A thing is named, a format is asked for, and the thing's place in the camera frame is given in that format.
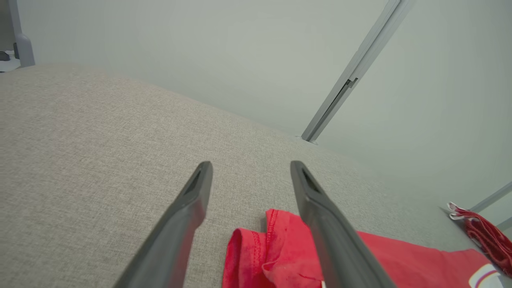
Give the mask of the grey partition post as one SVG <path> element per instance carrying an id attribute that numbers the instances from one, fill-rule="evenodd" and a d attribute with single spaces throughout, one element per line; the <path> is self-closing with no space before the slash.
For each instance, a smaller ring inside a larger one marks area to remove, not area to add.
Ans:
<path id="1" fill-rule="evenodd" d="M 34 53 L 31 40 L 22 31 L 20 12 L 18 10 L 18 0 L 8 0 L 9 9 L 16 40 L 16 49 L 20 57 L 20 65 L 22 68 L 35 65 Z"/>
<path id="2" fill-rule="evenodd" d="M 416 2 L 417 0 L 388 0 L 382 13 L 300 136 L 302 140 L 317 143 L 316 140 L 322 131 L 362 80 Z"/>
<path id="3" fill-rule="evenodd" d="M 512 182 L 484 198 L 470 211 L 483 216 L 501 231 L 512 231 Z"/>

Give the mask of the red garment with white stripes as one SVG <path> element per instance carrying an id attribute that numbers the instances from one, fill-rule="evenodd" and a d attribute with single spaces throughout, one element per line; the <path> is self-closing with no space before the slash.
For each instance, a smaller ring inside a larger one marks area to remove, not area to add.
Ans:
<path id="1" fill-rule="evenodd" d="M 398 288 L 504 288 L 498 271 L 476 250 L 446 252 L 358 234 Z M 327 288 L 311 231 L 300 216 L 270 209 L 265 233 L 236 229 L 222 288 Z"/>

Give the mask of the grey fabric sofa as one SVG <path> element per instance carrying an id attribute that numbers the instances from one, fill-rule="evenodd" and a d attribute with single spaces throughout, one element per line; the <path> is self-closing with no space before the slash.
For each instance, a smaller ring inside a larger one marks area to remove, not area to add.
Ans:
<path id="1" fill-rule="evenodd" d="M 302 161 L 359 231 L 476 248 L 432 195 L 165 89 L 73 64 L 0 74 L 0 288 L 112 288 L 200 162 L 213 164 L 185 288 L 220 288 L 227 243 L 298 213 Z"/>

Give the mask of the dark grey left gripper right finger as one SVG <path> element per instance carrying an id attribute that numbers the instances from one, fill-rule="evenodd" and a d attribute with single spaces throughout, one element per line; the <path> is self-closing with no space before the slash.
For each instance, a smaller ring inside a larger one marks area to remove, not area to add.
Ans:
<path id="1" fill-rule="evenodd" d="M 309 227 L 327 288 L 397 288 L 303 162 L 290 163 L 296 202 Z"/>

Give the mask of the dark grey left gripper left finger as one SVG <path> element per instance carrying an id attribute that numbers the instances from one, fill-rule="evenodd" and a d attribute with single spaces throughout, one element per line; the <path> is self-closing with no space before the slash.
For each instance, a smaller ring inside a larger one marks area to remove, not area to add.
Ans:
<path id="1" fill-rule="evenodd" d="M 206 217 L 212 180 L 212 163 L 199 163 L 113 288 L 183 288 L 194 232 Z"/>

